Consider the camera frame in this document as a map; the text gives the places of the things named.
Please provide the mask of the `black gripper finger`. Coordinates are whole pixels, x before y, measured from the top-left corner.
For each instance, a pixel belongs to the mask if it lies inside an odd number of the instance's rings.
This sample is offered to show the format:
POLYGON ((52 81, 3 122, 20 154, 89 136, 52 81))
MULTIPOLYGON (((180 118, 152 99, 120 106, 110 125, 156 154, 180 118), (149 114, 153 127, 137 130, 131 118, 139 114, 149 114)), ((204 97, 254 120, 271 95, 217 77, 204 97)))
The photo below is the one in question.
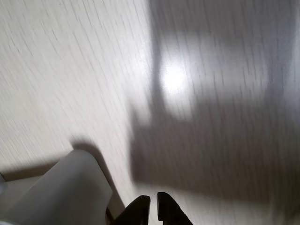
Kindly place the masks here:
POLYGON ((166 192, 157 193, 157 217, 164 225, 192 225, 177 202, 166 192))
POLYGON ((114 220, 115 225, 147 225, 149 223, 150 197, 141 195, 134 199, 114 220))

